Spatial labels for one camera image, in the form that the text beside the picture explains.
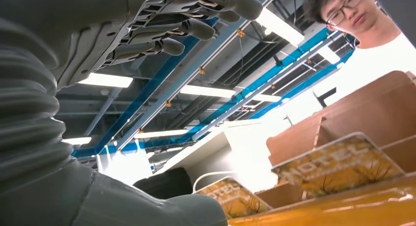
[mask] ceiling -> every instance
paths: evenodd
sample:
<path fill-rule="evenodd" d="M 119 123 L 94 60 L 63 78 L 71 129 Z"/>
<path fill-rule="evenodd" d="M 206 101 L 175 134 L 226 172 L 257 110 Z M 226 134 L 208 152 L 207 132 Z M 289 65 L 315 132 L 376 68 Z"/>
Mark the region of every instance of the ceiling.
<path fill-rule="evenodd" d="M 276 15 L 285 19 L 291 25 L 299 29 L 306 38 L 324 28 L 323 25 L 317 25 L 305 19 L 301 8 L 303 0 L 274 0 L 268 9 Z M 224 33 L 229 26 L 225 22 L 217 22 L 214 26 L 218 35 Z M 235 37 L 227 46 L 212 60 L 204 66 L 205 74 L 196 75 L 191 81 L 192 85 L 212 86 L 216 88 L 234 89 L 241 91 L 243 88 L 253 83 L 262 74 L 274 65 L 279 65 L 287 57 L 288 53 L 296 50 L 290 46 L 286 40 L 274 33 L 264 34 L 264 28 L 257 23 L 250 23 L 243 30 L 246 34 L 244 37 Z M 175 38 L 183 42 L 184 38 Z M 192 50 L 183 58 L 170 74 L 159 86 L 148 100 L 141 106 L 138 112 L 130 118 L 127 123 L 115 136 L 114 140 L 123 137 L 131 125 L 137 121 L 140 116 L 146 113 L 160 95 L 165 93 L 174 82 L 178 81 L 182 73 L 186 71 L 197 59 L 199 59 L 211 46 L 211 41 L 200 41 Z M 340 37 L 329 47 L 335 51 L 338 56 L 345 55 L 352 48 L 344 37 Z M 89 135 L 92 141 L 88 145 L 77 147 L 79 149 L 94 147 L 109 131 L 111 126 L 124 113 L 132 101 L 140 95 L 143 88 L 149 81 L 154 79 L 158 70 L 168 62 L 171 57 L 167 54 L 158 54 L 155 56 L 146 56 L 133 62 L 108 66 L 99 71 L 99 73 L 110 75 L 122 75 L 133 77 L 133 83 L 129 88 L 121 90 L 117 98 L 110 104 L 104 115 L 99 119 L 97 125 L 87 134 L 86 131 L 99 113 L 108 96 L 112 94 L 114 88 L 76 84 L 69 88 L 64 88 L 58 92 L 57 98 L 60 101 L 60 111 L 55 116 L 56 119 L 62 120 L 67 126 L 64 138 L 80 137 Z M 293 89 L 296 85 L 311 77 L 317 71 L 324 69 L 330 63 L 322 58 L 319 54 L 310 58 L 310 61 L 301 65 L 291 72 L 284 79 L 280 80 L 272 89 L 268 89 L 263 94 L 283 95 Z M 178 94 L 170 101 L 171 106 L 165 107 L 162 111 L 151 119 L 145 126 L 145 131 L 162 131 L 172 129 L 191 128 L 214 112 L 221 111 L 221 107 L 228 103 L 228 100 L 205 96 L 189 96 Z M 249 105 L 261 109 L 268 105 L 266 102 L 252 101 Z M 229 120 L 248 119 L 254 109 L 241 108 L 233 113 Z M 166 150 L 178 145 L 160 145 L 152 147 L 152 151 Z"/>

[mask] blue steel beam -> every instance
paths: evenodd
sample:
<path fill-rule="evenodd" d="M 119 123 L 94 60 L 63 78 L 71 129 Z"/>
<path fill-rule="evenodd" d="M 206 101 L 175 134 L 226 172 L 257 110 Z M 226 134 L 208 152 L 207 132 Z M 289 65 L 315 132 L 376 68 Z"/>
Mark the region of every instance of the blue steel beam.
<path fill-rule="evenodd" d="M 352 53 L 353 53 L 353 51 L 350 51 L 349 53 L 347 53 L 346 55 L 341 57 L 341 61 L 339 63 L 345 63 L 349 59 L 349 57 L 352 55 Z M 310 78 L 308 78 L 307 80 L 300 83 L 295 88 L 291 89 L 289 92 L 284 94 L 282 96 L 282 100 L 286 99 L 286 98 L 287 99 L 292 99 L 292 98 L 296 97 L 297 95 L 301 94 L 305 90 L 307 90 L 307 89 L 311 88 L 312 86 L 316 85 L 317 83 L 319 83 L 322 79 L 329 76 L 336 69 L 337 69 L 336 65 L 329 65 L 328 67 L 318 71 L 313 76 L 311 76 Z M 265 115 L 267 112 L 269 112 L 273 108 L 276 108 L 276 107 L 282 105 L 283 104 L 282 100 L 280 100 L 279 102 L 271 103 L 271 104 L 263 107 L 262 109 L 256 111 L 253 115 L 250 116 L 249 119 L 257 119 L 257 118 L 262 117 L 263 115 Z"/>
<path fill-rule="evenodd" d="M 206 21 L 209 25 L 214 25 L 217 19 Z M 95 153 L 100 153 L 106 144 L 128 123 L 128 120 L 143 106 L 150 96 L 159 88 L 165 79 L 173 72 L 176 66 L 185 58 L 186 55 L 196 46 L 199 40 L 189 36 L 184 39 L 184 52 L 179 56 L 171 56 L 165 64 L 156 72 L 154 77 L 145 85 L 140 94 L 126 108 L 124 113 L 116 120 L 107 133 L 102 137 L 95 147 Z"/>
<path fill-rule="evenodd" d="M 192 136 L 193 140 L 198 140 L 203 135 L 205 135 L 208 130 L 216 126 L 219 122 L 223 121 L 235 111 L 237 111 L 241 106 L 245 105 L 253 99 L 257 94 L 262 93 L 267 90 L 272 84 L 281 80 L 284 76 L 294 71 L 299 65 L 303 64 L 308 58 L 311 58 L 317 54 L 318 50 L 323 46 L 331 43 L 335 38 L 338 38 L 342 35 L 341 32 L 335 33 L 332 37 L 328 36 L 328 30 L 325 28 L 313 36 L 310 40 L 304 43 L 298 50 L 295 50 L 289 56 L 287 56 L 280 65 L 276 65 L 271 68 L 268 72 L 263 74 L 259 79 L 254 81 L 243 91 L 241 91 L 233 100 L 234 105 L 223 105 L 222 110 L 227 110 L 227 112 L 222 113 L 217 111 L 212 113 L 199 125 L 195 126 L 190 133 L 195 133 Z"/>
<path fill-rule="evenodd" d="M 270 0 L 259 0 L 262 3 L 265 3 Z M 117 149 L 121 150 L 127 145 L 130 140 L 133 139 L 134 135 L 139 129 L 143 129 L 164 107 L 166 101 L 169 101 L 174 97 L 180 89 L 188 84 L 197 74 L 198 69 L 203 66 L 213 55 L 219 52 L 219 49 L 222 48 L 225 42 L 232 36 L 236 36 L 236 31 L 241 27 L 246 20 L 239 20 L 238 22 L 232 23 L 228 28 L 220 34 L 220 36 L 212 43 L 212 45 L 204 52 L 201 57 L 199 57 L 196 62 L 194 62 L 179 78 L 174 84 L 164 92 L 156 103 L 140 117 L 139 120 L 126 132 L 126 134 L 118 141 Z"/>
<path fill-rule="evenodd" d="M 351 56 L 352 51 L 341 57 L 341 62 L 346 62 L 348 58 Z M 288 91 L 286 94 L 282 96 L 282 98 L 293 98 L 297 96 L 298 94 L 304 92 L 305 90 L 309 89 L 310 87 L 314 86 L 318 82 L 320 82 L 323 78 L 330 75 L 333 71 L 337 69 L 336 65 L 329 65 L 328 67 L 319 70 L 314 75 L 309 77 L 304 82 L 297 85 L 295 88 Z M 282 102 L 277 103 L 271 103 L 268 106 L 262 108 L 261 110 L 257 111 L 255 114 L 253 114 L 250 119 L 257 119 L 262 117 L 264 114 L 266 114 L 268 111 L 272 110 L 273 108 L 281 105 Z M 143 144 L 141 148 L 147 149 L 147 148 L 153 148 L 163 145 L 179 145 L 179 144 L 186 144 L 191 138 L 193 133 L 188 133 L 181 137 L 175 137 L 175 138 L 168 138 L 168 139 L 156 139 L 153 141 L 149 141 Z M 136 144 L 134 142 L 130 142 L 127 144 L 123 151 L 133 151 L 136 149 Z M 110 153 L 114 153 L 117 151 L 117 148 L 113 145 L 108 145 L 108 150 Z M 95 155 L 94 148 L 86 148 L 86 149 L 78 149 L 74 151 L 73 156 L 74 157 L 83 157 L 83 156 L 89 156 L 89 155 Z"/>

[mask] white t-shirt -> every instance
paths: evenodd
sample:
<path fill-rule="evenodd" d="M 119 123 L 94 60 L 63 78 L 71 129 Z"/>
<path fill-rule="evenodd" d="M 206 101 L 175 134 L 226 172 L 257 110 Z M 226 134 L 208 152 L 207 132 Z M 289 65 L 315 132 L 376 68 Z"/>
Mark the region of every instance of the white t-shirt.
<path fill-rule="evenodd" d="M 336 87 L 330 104 L 392 71 L 412 72 L 416 75 L 416 49 L 401 33 L 393 41 L 370 49 L 357 48 L 345 65 L 322 81 L 328 90 Z"/>

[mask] white wall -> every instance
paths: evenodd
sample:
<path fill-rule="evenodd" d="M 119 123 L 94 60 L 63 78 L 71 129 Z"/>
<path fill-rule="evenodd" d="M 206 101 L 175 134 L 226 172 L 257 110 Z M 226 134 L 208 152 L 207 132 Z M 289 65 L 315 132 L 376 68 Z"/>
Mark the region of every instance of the white wall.
<path fill-rule="evenodd" d="M 133 185 L 137 181 L 152 175 L 146 151 L 138 149 L 137 152 L 116 152 L 97 155 L 98 171 L 101 174 Z"/>
<path fill-rule="evenodd" d="M 204 161 L 201 161 L 190 168 L 187 168 L 189 178 L 192 183 L 195 180 L 206 173 L 217 172 L 217 171 L 233 171 L 235 167 L 233 166 L 233 154 L 231 147 L 226 145 L 213 155 L 207 157 Z M 224 178 L 225 176 L 235 176 L 235 175 L 216 175 L 216 176 L 207 176 L 197 185 L 197 189 L 203 188 L 219 179 Z"/>
<path fill-rule="evenodd" d="M 294 125 L 310 117 L 315 112 L 322 110 L 322 105 L 313 95 L 312 90 L 307 90 L 283 104 L 282 109 Z"/>
<path fill-rule="evenodd" d="M 252 192 L 274 187 L 277 176 L 270 171 L 272 166 L 266 140 L 279 131 L 273 130 L 275 126 L 271 129 L 270 125 L 253 124 L 225 129 L 229 144 L 186 170 L 192 182 L 211 172 L 234 171 L 235 174 L 207 176 L 198 183 L 197 189 L 225 176 L 233 176 Z"/>

